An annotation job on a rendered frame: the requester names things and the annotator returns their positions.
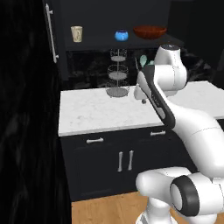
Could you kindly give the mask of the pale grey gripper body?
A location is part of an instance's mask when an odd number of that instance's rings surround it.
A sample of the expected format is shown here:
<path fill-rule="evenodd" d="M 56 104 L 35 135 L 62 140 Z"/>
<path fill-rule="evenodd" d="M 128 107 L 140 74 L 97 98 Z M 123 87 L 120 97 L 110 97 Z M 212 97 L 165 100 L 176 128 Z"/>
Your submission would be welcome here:
<path fill-rule="evenodd" d="M 134 97 L 136 100 L 141 100 L 141 101 L 145 101 L 147 99 L 146 94 L 143 92 L 143 90 L 140 88 L 138 84 L 136 84 L 135 86 Z"/>

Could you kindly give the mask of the black cabinet door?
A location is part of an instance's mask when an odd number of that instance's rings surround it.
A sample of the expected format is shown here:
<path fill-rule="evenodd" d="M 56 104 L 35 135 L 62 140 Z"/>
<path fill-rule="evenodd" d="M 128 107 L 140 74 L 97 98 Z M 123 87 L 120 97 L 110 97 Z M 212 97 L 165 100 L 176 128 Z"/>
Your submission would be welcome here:
<path fill-rule="evenodd" d="M 52 46 L 51 46 L 49 27 L 48 27 L 48 21 L 46 16 L 46 4 L 48 4 L 50 9 L 53 11 L 53 14 L 51 15 L 52 35 L 54 39 L 55 52 L 57 55 L 59 55 L 56 66 L 59 70 L 61 79 L 63 81 L 67 81 L 68 80 L 67 54 L 66 54 L 66 46 L 64 41 L 62 16 L 60 11 L 60 0 L 42 0 L 42 2 L 44 5 L 45 23 L 46 23 L 48 42 L 49 42 L 51 53 L 52 53 Z"/>

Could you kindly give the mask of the tall black cabinet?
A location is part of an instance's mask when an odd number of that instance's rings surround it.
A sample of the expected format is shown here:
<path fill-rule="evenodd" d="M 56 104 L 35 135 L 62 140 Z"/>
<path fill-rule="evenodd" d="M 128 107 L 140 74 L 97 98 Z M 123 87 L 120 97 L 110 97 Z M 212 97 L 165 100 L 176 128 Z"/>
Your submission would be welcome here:
<path fill-rule="evenodd" d="M 0 0 L 0 224 L 72 224 L 42 0 Z"/>

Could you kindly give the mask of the narrow black drawer front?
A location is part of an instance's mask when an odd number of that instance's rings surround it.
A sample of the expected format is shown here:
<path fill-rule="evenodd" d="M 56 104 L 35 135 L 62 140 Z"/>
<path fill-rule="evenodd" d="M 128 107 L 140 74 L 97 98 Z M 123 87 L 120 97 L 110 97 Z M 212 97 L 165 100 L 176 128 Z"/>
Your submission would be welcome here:
<path fill-rule="evenodd" d="M 151 136 L 151 132 L 160 132 L 162 130 L 166 131 L 166 134 L 163 136 Z M 137 130 L 138 139 L 140 141 L 164 141 L 164 140 L 171 140 L 173 139 L 173 132 L 171 130 L 166 129 L 165 127 L 148 127 L 148 128 L 141 128 Z"/>

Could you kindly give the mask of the wide black drawer front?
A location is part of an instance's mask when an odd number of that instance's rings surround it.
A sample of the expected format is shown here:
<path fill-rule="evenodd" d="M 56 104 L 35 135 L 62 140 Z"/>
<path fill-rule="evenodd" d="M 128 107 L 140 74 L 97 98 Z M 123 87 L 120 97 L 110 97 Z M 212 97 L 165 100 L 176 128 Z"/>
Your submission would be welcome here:
<path fill-rule="evenodd" d="M 137 131 L 135 129 L 124 129 L 109 132 L 62 136 L 60 138 L 60 141 L 62 148 L 65 150 L 65 149 L 77 149 L 89 145 L 123 143 L 132 139 L 136 135 Z M 104 139 L 102 143 L 91 143 L 91 144 L 86 143 L 87 139 L 98 139 L 100 137 Z"/>

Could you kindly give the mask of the black cupboard door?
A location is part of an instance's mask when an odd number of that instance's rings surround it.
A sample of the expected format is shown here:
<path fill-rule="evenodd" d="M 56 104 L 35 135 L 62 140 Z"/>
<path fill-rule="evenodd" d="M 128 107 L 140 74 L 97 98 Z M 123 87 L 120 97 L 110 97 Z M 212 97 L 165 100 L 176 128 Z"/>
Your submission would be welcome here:
<path fill-rule="evenodd" d="M 131 150 L 134 151 L 132 170 L 128 171 Z M 123 156 L 122 168 L 125 172 L 123 178 L 125 192 L 130 193 L 137 190 L 136 177 L 138 173 L 174 166 L 185 167 L 190 172 L 198 170 L 181 141 L 152 140 L 133 143 Z"/>
<path fill-rule="evenodd" d="M 115 146 L 82 147 L 74 152 L 72 201 L 90 200 L 113 194 L 119 152 Z"/>

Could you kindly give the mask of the blue bowl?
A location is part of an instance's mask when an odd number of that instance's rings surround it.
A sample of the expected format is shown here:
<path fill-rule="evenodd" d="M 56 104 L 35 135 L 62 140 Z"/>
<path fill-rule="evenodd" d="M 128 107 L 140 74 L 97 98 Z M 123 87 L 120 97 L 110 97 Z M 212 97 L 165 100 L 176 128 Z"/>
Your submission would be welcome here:
<path fill-rule="evenodd" d="M 129 33 L 125 30 L 119 30 L 115 32 L 115 39 L 117 41 L 126 41 L 129 38 Z"/>

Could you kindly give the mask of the red-brown wooden bowl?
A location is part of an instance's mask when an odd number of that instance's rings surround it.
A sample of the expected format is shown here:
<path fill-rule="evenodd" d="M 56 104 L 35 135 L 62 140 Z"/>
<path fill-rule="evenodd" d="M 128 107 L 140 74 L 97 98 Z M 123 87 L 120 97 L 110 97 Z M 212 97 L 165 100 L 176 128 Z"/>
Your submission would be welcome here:
<path fill-rule="evenodd" d="M 166 27 L 157 25 L 139 25 L 133 28 L 133 32 L 141 39 L 158 39 L 167 31 Z"/>

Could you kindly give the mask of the beige cup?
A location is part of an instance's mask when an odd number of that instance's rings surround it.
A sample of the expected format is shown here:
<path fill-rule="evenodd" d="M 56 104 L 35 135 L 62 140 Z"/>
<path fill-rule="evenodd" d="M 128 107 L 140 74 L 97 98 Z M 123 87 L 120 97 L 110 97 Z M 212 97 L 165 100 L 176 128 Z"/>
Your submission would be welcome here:
<path fill-rule="evenodd" d="M 81 26 L 72 26 L 71 32 L 73 36 L 73 41 L 75 43 L 80 43 L 82 41 L 82 27 Z"/>

